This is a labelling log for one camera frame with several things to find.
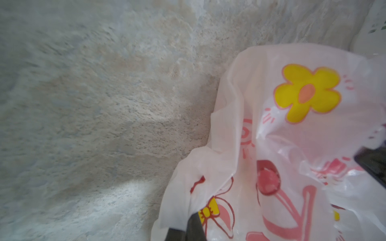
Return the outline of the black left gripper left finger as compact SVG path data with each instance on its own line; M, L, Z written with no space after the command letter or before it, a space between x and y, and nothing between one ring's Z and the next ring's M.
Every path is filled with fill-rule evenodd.
M165 241L207 241L199 214L191 216L186 231L169 229Z

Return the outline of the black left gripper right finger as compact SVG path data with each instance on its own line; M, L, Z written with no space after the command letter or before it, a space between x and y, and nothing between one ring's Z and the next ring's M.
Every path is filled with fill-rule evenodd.
M386 147L374 150L362 148L355 156L355 162L382 187L386 187Z

